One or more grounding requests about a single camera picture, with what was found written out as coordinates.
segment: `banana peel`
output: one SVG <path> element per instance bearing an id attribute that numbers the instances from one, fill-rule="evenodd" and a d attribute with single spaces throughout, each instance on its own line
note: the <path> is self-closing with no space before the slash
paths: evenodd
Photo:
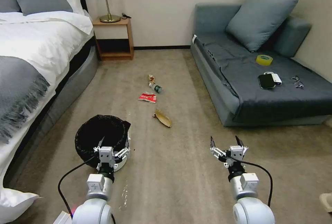
<path id="1" fill-rule="evenodd" d="M 172 121 L 169 119 L 169 117 L 165 116 L 160 110 L 156 109 L 153 117 L 159 119 L 159 121 L 163 123 L 165 126 L 169 128 L 172 127 Z"/>

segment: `eyeglasses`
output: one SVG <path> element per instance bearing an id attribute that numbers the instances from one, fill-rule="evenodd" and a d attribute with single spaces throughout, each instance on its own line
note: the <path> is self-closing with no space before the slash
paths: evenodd
<path id="1" fill-rule="evenodd" d="M 304 88 L 303 83 L 300 82 L 300 78 L 299 78 L 297 75 L 293 76 L 291 79 L 292 79 L 293 81 L 295 81 L 295 82 L 294 82 L 294 85 L 295 85 L 296 88 Z"/>

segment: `red snack wrapper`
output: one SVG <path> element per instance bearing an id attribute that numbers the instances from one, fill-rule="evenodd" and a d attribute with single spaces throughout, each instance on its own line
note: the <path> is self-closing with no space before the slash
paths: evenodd
<path id="1" fill-rule="evenodd" d="M 138 98 L 138 100 L 141 101 L 147 101 L 151 103 L 156 103 L 157 101 L 157 96 L 154 94 L 149 94 L 149 93 L 143 93 L 141 96 Z"/>

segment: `blanket fringe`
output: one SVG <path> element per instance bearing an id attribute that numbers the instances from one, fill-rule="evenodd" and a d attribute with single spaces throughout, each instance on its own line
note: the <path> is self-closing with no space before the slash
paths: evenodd
<path id="1" fill-rule="evenodd" d="M 46 95 L 49 86 L 48 81 L 38 74 L 29 93 L 16 102 L 10 111 L 0 119 L 1 141 L 8 143 L 8 140 L 22 127 L 29 114 L 37 108 L 39 101 Z"/>

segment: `gray blanket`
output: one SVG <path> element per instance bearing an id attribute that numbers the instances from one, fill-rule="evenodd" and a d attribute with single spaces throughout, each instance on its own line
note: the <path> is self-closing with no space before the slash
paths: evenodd
<path id="1" fill-rule="evenodd" d="M 224 84 L 239 98 L 235 122 L 279 121 L 332 114 L 332 84 L 292 59 L 273 52 L 250 53 L 226 34 L 200 35 L 199 42 L 219 68 Z M 273 57 L 270 66 L 256 63 L 259 54 Z M 277 73 L 283 84 L 261 89 L 258 76 Z M 304 88 L 296 88 L 291 77 L 297 75 Z"/>
<path id="2" fill-rule="evenodd" d="M 0 56 L 0 141 L 8 142 L 45 96 L 49 83 L 28 62 Z"/>

